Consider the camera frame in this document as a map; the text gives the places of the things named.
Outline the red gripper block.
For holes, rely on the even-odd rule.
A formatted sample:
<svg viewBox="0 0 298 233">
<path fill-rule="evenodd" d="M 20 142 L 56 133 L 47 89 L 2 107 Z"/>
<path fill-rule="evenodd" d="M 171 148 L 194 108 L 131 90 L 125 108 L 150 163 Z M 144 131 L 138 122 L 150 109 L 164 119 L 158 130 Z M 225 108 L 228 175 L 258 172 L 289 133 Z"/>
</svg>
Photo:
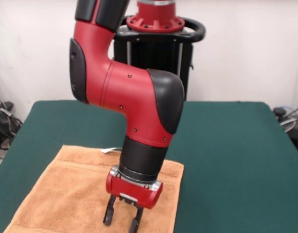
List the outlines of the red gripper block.
<svg viewBox="0 0 298 233">
<path fill-rule="evenodd" d="M 152 209 L 163 191 L 163 182 L 156 180 L 153 183 L 145 184 L 131 181 L 119 172 L 118 166 L 112 166 L 110 169 L 105 186 L 107 193 L 111 194 L 103 219 L 105 226 L 111 225 L 116 197 L 137 204 L 137 213 L 131 221 L 129 233 L 138 232 L 144 208 Z"/>
</svg>

